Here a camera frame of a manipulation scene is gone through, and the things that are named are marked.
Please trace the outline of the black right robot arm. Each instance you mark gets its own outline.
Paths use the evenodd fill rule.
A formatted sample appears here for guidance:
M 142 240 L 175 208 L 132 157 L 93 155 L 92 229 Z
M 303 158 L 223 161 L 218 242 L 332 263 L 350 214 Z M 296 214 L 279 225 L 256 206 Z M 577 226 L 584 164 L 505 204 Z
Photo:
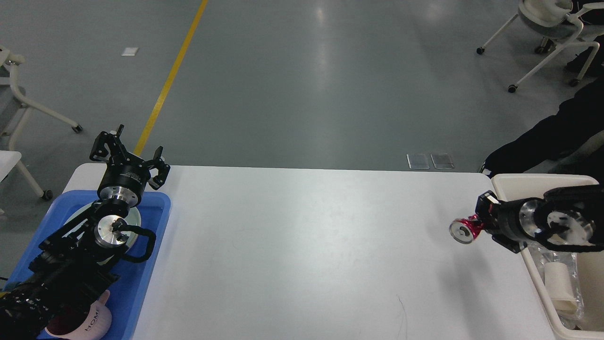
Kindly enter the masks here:
M 475 221 L 513 253 L 537 243 L 555 252 L 603 249 L 603 185 L 557 187 L 542 198 L 505 202 L 492 191 L 477 200 Z

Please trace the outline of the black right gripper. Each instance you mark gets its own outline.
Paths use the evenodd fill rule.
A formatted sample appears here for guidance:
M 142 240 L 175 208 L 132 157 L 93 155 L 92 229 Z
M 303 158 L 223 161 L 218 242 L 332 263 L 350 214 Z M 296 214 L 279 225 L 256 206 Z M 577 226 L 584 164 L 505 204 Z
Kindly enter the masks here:
M 476 220 L 481 230 L 490 232 L 492 240 L 517 254 L 529 243 L 541 243 L 537 237 L 544 230 L 538 220 L 545 205 L 546 200 L 540 198 L 505 202 L 493 191 L 486 191 L 478 197 Z

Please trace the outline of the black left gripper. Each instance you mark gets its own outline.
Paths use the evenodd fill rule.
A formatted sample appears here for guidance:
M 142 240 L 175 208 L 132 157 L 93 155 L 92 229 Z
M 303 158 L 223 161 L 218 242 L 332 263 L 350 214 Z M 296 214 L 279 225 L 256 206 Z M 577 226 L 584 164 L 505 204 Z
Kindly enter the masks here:
M 157 191 L 166 183 L 171 167 L 162 157 L 163 146 L 158 146 L 153 159 L 143 161 L 142 166 L 132 165 L 134 157 L 120 139 L 124 127 L 119 125 L 109 133 L 101 131 L 93 142 L 89 159 L 107 166 L 97 190 L 99 199 L 116 198 L 135 207 L 142 201 L 147 184 Z

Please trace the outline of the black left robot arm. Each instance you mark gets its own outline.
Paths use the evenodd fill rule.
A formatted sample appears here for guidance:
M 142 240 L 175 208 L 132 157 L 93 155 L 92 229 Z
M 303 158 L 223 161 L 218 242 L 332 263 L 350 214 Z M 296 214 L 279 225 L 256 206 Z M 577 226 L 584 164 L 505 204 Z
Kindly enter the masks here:
M 32 275 L 1 297 L 3 340 L 34 340 L 58 316 L 83 313 L 119 280 L 116 264 L 153 255 L 157 234 L 126 218 L 147 186 L 157 191 L 166 183 L 171 167 L 162 146 L 148 161 L 130 153 L 120 139 L 123 128 L 94 140 L 89 159 L 106 164 L 96 200 L 39 243 Z

